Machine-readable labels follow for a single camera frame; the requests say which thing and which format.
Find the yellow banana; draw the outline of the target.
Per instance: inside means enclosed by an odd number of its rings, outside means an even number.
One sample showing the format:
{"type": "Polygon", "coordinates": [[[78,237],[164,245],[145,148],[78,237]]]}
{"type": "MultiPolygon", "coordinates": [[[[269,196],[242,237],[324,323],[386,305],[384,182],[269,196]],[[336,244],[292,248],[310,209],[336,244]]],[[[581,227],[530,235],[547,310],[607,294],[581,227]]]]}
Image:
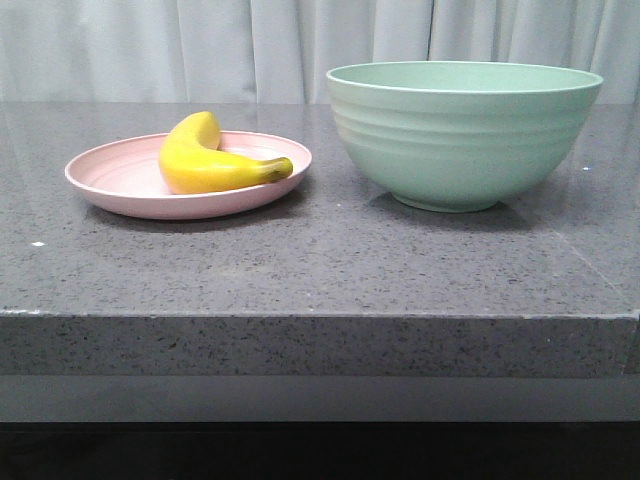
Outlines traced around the yellow banana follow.
{"type": "Polygon", "coordinates": [[[159,169],[174,194],[236,190],[278,182],[293,172],[286,157],[255,160],[219,149],[221,129],[209,111],[193,113],[166,136],[159,169]]]}

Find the green bowl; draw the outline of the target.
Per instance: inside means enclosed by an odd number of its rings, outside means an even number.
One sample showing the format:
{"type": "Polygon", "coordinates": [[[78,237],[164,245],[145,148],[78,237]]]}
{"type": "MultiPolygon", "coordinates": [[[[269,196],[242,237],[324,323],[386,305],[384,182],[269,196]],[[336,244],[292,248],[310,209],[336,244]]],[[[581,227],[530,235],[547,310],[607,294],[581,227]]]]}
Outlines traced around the green bowl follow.
{"type": "Polygon", "coordinates": [[[473,212],[520,194],[570,153],[602,78],[544,65],[401,61],[330,70],[349,158],[398,201],[473,212]]]}

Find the pink plate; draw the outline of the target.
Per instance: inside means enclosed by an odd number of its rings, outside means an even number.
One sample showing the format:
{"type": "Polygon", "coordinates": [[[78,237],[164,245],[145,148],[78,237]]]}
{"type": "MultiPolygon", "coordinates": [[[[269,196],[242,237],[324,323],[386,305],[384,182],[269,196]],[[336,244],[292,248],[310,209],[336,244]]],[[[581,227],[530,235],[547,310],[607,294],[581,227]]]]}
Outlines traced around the pink plate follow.
{"type": "Polygon", "coordinates": [[[311,165],[304,145],[263,133],[224,131],[225,151],[266,160],[287,157],[293,173],[276,183],[195,195],[173,194],[158,166],[164,133],[119,140],[90,149],[73,158],[65,176],[91,204],[135,218],[197,220],[255,209],[294,190],[311,165]]]}

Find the pale green curtain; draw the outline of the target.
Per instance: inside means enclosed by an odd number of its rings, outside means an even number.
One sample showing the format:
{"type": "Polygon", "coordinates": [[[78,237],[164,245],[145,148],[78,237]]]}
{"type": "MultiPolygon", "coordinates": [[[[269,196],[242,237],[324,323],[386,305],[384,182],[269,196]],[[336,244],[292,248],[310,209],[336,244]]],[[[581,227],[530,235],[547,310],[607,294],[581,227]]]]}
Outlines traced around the pale green curtain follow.
{"type": "Polygon", "coordinates": [[[5,101],[324,103],[328,70],[543,64],[639,99],[635,1],[5,1],[5,101]]]}

